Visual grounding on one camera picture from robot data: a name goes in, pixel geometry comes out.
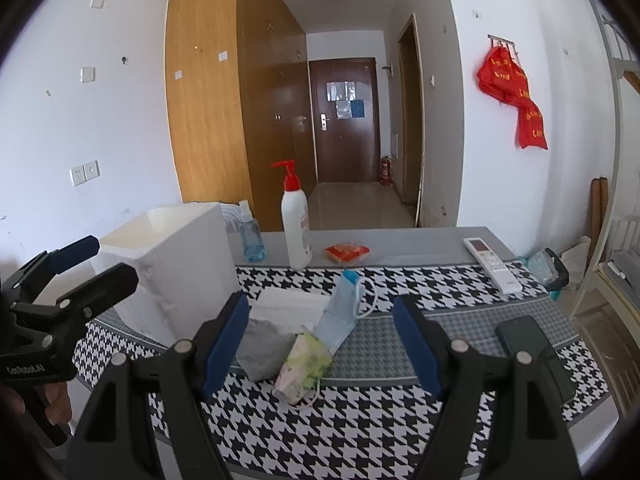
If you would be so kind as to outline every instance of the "remote control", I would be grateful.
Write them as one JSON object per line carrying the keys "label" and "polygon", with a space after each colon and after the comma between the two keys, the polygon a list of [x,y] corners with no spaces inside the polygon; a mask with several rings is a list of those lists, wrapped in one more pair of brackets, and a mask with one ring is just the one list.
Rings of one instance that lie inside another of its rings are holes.
{"label": "remote control", "polygon": [[465,238],[464,243],[503,294],[522,291],[522,284],[482,238]]}

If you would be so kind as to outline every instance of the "smartphone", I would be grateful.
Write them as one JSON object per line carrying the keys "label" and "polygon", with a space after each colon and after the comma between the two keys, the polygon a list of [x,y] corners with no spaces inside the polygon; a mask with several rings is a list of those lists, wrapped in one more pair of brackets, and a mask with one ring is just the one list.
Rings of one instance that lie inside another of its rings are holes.
{"label": "smartphone", "polygon": [[553,346],[544,332],[531,316],[517,317],[503,321],[495,330],[504,351],[508,356],[519,351],[529,352],[532,357],[544,365],[545,374],[553,392],[558,393],[559,405],[574,398],[575,388]]}

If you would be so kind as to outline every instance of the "wall hook rack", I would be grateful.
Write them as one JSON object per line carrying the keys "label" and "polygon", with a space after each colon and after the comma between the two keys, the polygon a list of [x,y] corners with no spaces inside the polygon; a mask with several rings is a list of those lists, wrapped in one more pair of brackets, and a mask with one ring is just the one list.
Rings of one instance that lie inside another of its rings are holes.
{"label": "wall hook rack", "polygon": [[522,66],[520,63],[520,56],[518,55],[515,42],[511,40],[505,40],[504,38],[501,38],[500,36],[494,36],[493,34],[488,34],[488,37],[491,40],[491,46],[495,46],[496,44],[505,46],[508,49],[509,53],[511,54],[511,57],[513,58],[513,60],[519,66]]}

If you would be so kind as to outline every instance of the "gray table surface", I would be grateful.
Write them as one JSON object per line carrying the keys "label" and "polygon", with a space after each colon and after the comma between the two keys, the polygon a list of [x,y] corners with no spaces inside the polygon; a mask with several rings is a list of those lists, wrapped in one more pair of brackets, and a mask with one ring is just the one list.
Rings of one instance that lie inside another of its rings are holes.
{"label": "gray table surface", "polygon": [[[247,265],[242,257],[239,235],[230,234],[229,243],[236,265]],[[327,248],[338,242],[354,242],[367,246],[370,254],[355,266],[430,266],[474,263],[475,260],[464,247],[462,240],[467,237],[481,237],[502,260],[514,259],[514,254],[486,227],[428,228],[428,229],[371,229],[353,231],[314,231],[311,243],[314,257],[310,267],[331,267],[334,264],[323,254]],[[258,266],[286,267],[289,264],[284,233],[264,233],[263,240],[268,255]],[[79,417],[89,397],[89,391],[78,380],[70,383],[74,420]],[[618,421],[618,412],[612,397],[601,403],[588,416],[573,425],[569,434],[580,465],[598,449]],[[156,440],[167,480],[181,478],[175,464],[171,447]],[[477,475],[465,477],[470,480]],[[247,479],[232,473],[235,479]]]}
{"label": "gray table surface", "polygon": [[[501,260],[513,260],[514,254],[486,227],[451,227],[427,229],[362,229],[353,231],[311,231],[314,256],[309,267],[331,267],[324,250],[340,242],[352,242],[370,249],[354,266],[428,266],[472,264],[474,260],[462,240],[480,237]],[[229,234],[236,265],[247,265],[242,256],[240,235]],[[289,256],[284,233],[263,233],[267,257],[260,267],[288,267]]]}

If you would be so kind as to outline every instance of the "doorway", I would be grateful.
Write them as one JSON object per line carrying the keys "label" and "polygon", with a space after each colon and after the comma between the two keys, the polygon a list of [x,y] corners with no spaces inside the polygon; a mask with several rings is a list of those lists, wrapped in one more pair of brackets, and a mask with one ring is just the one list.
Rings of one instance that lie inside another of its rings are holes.
{"label": "doorway", "polygon": [[309,63],[318,182],[377,182],[380,113],[375,58]]}
{"label": "doorway", "polygon": [[422,68],[418,54],[415,15],[399,40],[400,86],[402,87],[402,202],[418,223],[422,190],[423,110]]}

